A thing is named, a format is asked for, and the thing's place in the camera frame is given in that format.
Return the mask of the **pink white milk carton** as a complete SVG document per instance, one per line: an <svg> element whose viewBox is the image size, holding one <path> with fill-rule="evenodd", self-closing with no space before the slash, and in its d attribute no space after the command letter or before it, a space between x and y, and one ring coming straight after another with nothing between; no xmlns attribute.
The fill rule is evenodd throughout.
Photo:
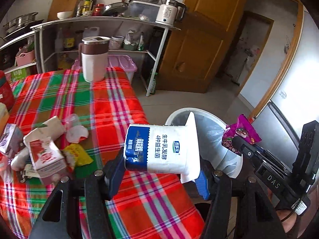
<svg viewBox="0 0 319 239"><path fill-rule="evenodd" d="M33 168L42 184L58 182L67 175L65 158L51 137L31 141L29 148Z"/></svg>

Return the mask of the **small clear plastic cup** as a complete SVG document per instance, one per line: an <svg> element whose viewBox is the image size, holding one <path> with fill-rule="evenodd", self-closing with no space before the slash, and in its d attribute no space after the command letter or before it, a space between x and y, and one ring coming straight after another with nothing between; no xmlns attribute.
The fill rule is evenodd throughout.
<svg viewBox="0 0 319 239"><path fill-rule="evenodd" d="M66 118L66 139L69 143L78 144L89 136L86 127L80 123L77 114L71 114Z"/></svg>

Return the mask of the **purple snack wrapper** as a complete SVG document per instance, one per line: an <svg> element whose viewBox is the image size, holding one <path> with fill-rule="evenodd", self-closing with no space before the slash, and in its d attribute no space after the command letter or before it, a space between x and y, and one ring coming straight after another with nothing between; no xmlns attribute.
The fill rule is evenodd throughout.
<svg viewBox="0 0 319 239"><path fill-rule="evenodd" d="M244 114L238 116L236 123L226 126L221 142L223 147L238 156L242 156L242 153L232 144L232 140L236 136L241 137L251 145L262 141L261 137Z"/></svg>

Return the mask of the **white paper leaf bag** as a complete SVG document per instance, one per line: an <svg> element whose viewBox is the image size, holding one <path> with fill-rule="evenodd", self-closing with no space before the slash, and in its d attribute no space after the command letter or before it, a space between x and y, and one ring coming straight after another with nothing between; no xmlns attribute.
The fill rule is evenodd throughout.
<svg viewBox="0 0 319 239"><path fill-rule="evenodd" d="M23 142L26 146L29 146L29 143L31 141L50 137L53 141L58 139L61 135L63 135L65 132L65 128L59 119L58 116L54 116L50 118L49 120L45 121L40 125L40 127L37 127L33 129L31 132L29 132L27 135L24 136Z"/></svg>

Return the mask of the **yellow snack wrapper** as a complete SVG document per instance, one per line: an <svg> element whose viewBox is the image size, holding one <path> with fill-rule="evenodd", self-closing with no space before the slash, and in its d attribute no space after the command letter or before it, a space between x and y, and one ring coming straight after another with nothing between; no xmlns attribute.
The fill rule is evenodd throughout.
<svg viewBox="0 0 319 239"><path fill-rule="evenodd" d="M70 144L64 148L62 152L66 158L67 164L72 169L93 163L93 159L79 144Z"/></svg>

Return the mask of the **purple milk carton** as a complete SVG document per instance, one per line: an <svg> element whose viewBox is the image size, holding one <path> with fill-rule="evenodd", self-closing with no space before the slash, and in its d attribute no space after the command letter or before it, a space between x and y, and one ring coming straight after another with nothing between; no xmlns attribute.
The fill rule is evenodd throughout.
<svg viewBox="0 0 319 239"><path fill-rule="evenodd" d="M20 144L23 141L23 133L20 128L13 123L7 123L1 136L1 153L7 157L12 157L19 152Z"/></svg>

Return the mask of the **yellow tissue pack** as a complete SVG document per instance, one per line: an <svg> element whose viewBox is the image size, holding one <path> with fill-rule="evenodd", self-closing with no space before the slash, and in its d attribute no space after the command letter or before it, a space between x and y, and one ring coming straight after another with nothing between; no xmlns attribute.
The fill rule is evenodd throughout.
<svg viewBox="0 0 319 239"><path fill-rule="evenodd" d="M0 134L3 133L9 118L9 112L5 104L0 103Z"/></svg>

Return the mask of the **white brown lidded jug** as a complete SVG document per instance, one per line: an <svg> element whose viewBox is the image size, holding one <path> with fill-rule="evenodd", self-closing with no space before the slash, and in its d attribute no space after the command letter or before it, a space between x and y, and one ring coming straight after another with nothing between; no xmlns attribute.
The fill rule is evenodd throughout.
<svg viewBox="0 0 319 239"><path fill-rule="evenodd" d="M110 38L105 36L83 38L78 46L80 67L88 83L104 79L108 66Z"/></svg>

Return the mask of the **pink woven basket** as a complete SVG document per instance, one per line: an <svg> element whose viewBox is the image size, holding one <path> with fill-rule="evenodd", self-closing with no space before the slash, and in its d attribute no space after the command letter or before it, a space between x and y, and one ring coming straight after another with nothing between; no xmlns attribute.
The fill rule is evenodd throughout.
<svg viewBox="0 0 319 239"><path fill-rule="evenodd" d="M35 60L35 50L30 52L21 52L16 56L16 64L17 66L24 66L32 63Z"/></svg>

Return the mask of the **white plastic jerrycan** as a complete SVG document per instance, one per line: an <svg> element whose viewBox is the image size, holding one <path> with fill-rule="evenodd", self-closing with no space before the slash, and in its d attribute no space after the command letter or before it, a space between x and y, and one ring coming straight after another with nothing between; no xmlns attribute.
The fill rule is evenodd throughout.
<svg viewBox="0 0 319 239"><path fill-rule="evenodd" d="M99 27L85 27L83 32L83 38L99 36Z"/></svg>

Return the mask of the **white ceramic bowl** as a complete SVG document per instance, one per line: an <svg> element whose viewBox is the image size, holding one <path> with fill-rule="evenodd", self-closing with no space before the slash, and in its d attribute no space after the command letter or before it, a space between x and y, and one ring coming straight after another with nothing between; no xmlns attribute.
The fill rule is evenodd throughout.
<svg viewBox="0 0 319 239"><path fill-rule="evenodd" d="M64 20L67 18L71 18L73 15L72 11L62 11L62 12L57 12L57 18L59 20Z"/></svg>

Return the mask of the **red lidded jar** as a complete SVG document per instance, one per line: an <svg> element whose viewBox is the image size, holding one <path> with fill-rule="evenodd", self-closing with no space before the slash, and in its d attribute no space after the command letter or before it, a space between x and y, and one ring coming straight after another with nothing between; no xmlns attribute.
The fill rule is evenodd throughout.
<svg viewBox="0 0 319 239"><path fill-rule="evenodd" d="M95 5L93 12L92 12L92 16L101 16L102 12L103 12L103 8L104 8L104 4L97 4Z"/></svg>

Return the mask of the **steel frying pan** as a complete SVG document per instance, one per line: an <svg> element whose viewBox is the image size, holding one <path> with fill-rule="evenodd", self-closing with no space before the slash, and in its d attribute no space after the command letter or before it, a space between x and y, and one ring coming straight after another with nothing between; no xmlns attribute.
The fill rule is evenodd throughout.
<svg viewBox="0 0 319 239"><path fill-rule="evenodd" d="M126 2L117 2L111 3L102 9L101 15L102 16L117 16L128 9L128 3Z"/></svg>

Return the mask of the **steel steamer pot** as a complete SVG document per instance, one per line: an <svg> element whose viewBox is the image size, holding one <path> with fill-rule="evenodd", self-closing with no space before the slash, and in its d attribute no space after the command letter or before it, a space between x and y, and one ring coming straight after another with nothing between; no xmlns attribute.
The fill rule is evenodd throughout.
<svg viewBox="0 0 319 239"><path fill-rule="evenodd" d="M13 20L7 22L5 25L3 25L3 28L5 29L6 33L12 33L15 30L24 27L28 23L35 22L37 15L38 12L32 12L29 14L18 16Z"/></svg>

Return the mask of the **white electric kettle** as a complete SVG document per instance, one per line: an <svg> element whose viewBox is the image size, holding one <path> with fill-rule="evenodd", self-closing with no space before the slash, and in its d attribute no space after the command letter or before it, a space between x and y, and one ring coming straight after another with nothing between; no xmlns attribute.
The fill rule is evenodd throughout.
<svg viewBox="0 0 319 239"><path fill-rule="evenodd" d="M155 22L173 26L175 22L183 20L187 6L176 0L162 0Z"/></svg>

